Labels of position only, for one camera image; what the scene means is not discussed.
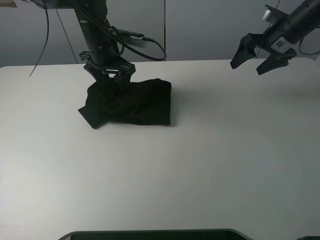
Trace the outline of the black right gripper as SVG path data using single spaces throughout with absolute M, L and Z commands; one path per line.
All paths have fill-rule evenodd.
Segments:
M 292 48 L 293 44 L 283 36 L 274 43 L 268 44 L 262 34 L 248 33 L 240 40 L 238 49 L 230 62 L 232 69 L 238 68 L 247 60 L 255 58 L 255 48 L 263 49 L 270 53 L 270 56 L 257 67 L 258 75 L 265 74 L 272 70 L 286 67 L 289 60 L 297 56 L 297 52 Z

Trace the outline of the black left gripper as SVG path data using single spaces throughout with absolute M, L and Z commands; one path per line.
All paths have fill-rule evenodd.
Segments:
M 79 54 L 82 61 L 85 61 L 84 69 L 95 79 L 99 84 L 105 84 L 109 74 L 117 75 L 117 82 L 121 87 L 127 87 L 131 82 L 132 75 L 136 72 L 136 67 L 133 63 L 128 62 L 120 56 L 116 56 L 111 60 L 111 63 L 98 65 L 94 63 L 91 53 L 83 51 Z

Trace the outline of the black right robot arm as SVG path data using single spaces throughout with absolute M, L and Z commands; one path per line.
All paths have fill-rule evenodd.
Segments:
M 303 39 L 320 27 L 320 2 L 305 0 L 293 12 L 286 14 L 269 5 L 262 19 L 270 26 L 262 34 L 248 33 L 241 40 L 239 47 L 230 62 L 232 69 L 255 58 L 255 48 L 270 53 L 268 58 L 257 67 L 259 75 L 286 67 L 289 60 L 297 56 L 293 49 L 295 44 L 301 45 Z

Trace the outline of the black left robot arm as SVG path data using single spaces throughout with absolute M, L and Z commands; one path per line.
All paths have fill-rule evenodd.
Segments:
M 121 57 L 120 38 L 107 20 L 107 4 L 103 0 L 34 0 L 39 8 L 73 9 L 88 51 L 79 54 L 83 67 L 97 82 L 108 79 L 120 85 L 128 84 L 135 65 Z

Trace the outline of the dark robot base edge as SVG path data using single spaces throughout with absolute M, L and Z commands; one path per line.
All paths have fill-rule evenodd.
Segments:
M 233 229 L 73 231 L 61 240 L 249 240 Z

